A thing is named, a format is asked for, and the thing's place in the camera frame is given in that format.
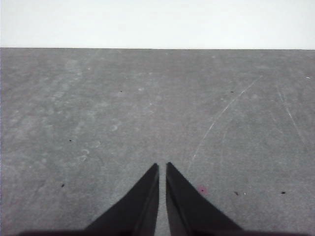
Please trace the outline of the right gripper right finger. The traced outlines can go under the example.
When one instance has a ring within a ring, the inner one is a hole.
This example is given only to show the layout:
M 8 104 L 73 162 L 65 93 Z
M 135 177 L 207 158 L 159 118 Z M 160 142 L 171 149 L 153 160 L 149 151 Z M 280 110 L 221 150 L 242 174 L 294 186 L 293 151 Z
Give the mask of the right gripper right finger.
M 171 162 L 166 164 L 166 206 L 172 233 L 244 231 L 207 201 Z

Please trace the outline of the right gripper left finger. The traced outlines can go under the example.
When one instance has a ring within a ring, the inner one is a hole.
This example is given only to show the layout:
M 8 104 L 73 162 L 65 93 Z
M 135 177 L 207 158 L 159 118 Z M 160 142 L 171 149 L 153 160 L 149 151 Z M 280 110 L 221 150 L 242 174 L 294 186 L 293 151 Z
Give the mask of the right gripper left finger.
M 153 164 L 118 202 L 85 228 L 88 233 L 154 233 L 159 205 L 159 167 Z

